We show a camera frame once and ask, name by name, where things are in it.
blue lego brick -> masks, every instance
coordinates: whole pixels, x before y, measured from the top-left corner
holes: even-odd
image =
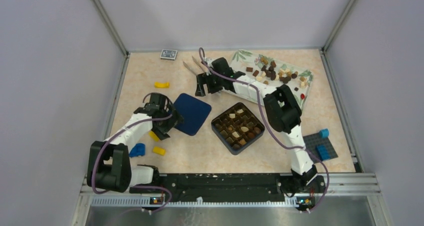
[[[330,131],[327,128],[324,128],[323,130],[319,131],[319,136],[321,136],[322,139],[328,138],[330,135]]]
[[[315,157],[311,157],[311,160],[314,164],[318,163],[317,159],[321,158],[320,154],[317,151],[317,146],[319,145],[325,146],[325,149],[327,150],[330,156],[330,160],[338,157],[332,143],[330,142],[330,139],[328,137],[322,138],[319,132],[304,136],[303,140],[306,144],[306,148],[316,157],[316,159]]]
[[[331,159],[329,152],[327,151],[324,145],[316,146],[316,151],[318,152],[319,157],[321,158],[322,161]]]
[[[144,156],[146,154],[146,146],[144,143],[137,143],[129,152],[129,157]]]

gray lego baseplate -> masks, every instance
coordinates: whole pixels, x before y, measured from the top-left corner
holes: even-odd
[[[337,155],[336,151],[334,150],[334,147],[331,144],[330,139],[328,137],[321,138],[321,135],[320,135],[319,132],[314,133],[314,134],[310,134],[310,135],[306,135],[306,136],[303,137],[303,140],[306,144],[306,148],[313,155],[315,155],[318,159],[320,159],[320,155],[318,154],[316,147],[319,146],[319,145],[325,146],[325,148],[328,151],[328,155],[330,156],[330,160],[339,157]],[[311,158],[311,159],[312,159],[314,164],[318,163],[318,161],[315,160],[314,158]]]

chocolate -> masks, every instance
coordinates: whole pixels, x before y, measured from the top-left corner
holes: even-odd
[[[258,135],[261,133],[261,129],[258,127],[254,127],[253,131]]]
[[[287,84],[292,78],[287,76],[287,77],[283,77],[282,82],[283,84]]]

glass tray with leaf pattern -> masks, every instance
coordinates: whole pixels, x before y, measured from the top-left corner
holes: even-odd
[[[298,72],[297,77],[295,79],[291,79],[286,85],[290,87],[291,91],[293,92],[294,97],[296,98],[297,103],[299,104],[300,108],[303,110],[305,107],[306,100],[308,98],[309,92],[311,90],[312,86],[312,80],[314,79],[314,75],[312,72],[306,68],[299,67],[287,62],[284,62],[279,59],[271,58],[266,55],[250,52],[247,50],[239,49],[234,53],[234,56],[231,59],[231,62],[229,63],[229,66],[234,71],[241,71],[243,73],[246,73],[247,76],[251,77],[252,79],[255,79],[256,77],[253,76],[253,72],[256,70],[259,71],[259,75],[262,74],[262,67],[264,66],[264,63],[261,62],[261,58],[264,58],[268,61],[267,68],[269,68],[272,61],[275,62],[275,72],[278,74],[280,72],[280,69],[289,69],[291,73]],[[250,67],[253,68],[253,72],[247,72],[246,68]],[[300,78],[305,78],[305,87],[301,88],[301,80]],[[283,85],[283,82],[276,79],[271,80],[269,77],[263,77],[260,81],[263,83],[264,81],[268,81],[268,85],[279,87]]]

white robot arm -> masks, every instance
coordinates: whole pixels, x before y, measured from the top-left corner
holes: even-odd
[[[203,89],[203,84],[206,84],[209,93],[213,94],[223,90],[257,103],[257,91],[251,87],[255,86],[259,90],[259,103],[265,106],[266,116],[271,127],[282,132],[286,141],[289,142],[286,148],[296,147],[289,150],[291,171],[295,178],[300,179],[303,186],[307,186],[318,174],[314,163],[305,151],[306,145],[302,137],[300,120],[302,111],[290,88],[286,85],[270,86],[246,76],[243,72],[234,72],[225,58],[214,60],[209,67],[220,75],[244,83],[225,80],[210,72],[205,72],[197,76],[196,95],[206,95]]]
[[[93,179],[96,188],[122,193],[131,182],[148,184],[153,170],[149,167],[138,167],[138,170],[132,171],[129,151],[150,130],[160,140],[164,140],[170,137],[167,132],[183,121],[183,117],[168,97],[160,93],[151,93],[149,102],[135,110],[130,120],[117,133],[91,145],[87,185],[91,187]],[[104,161],[111,158],[112,164],[104,164]],[[150,177],[139,177],[140,174],[147,174]]]

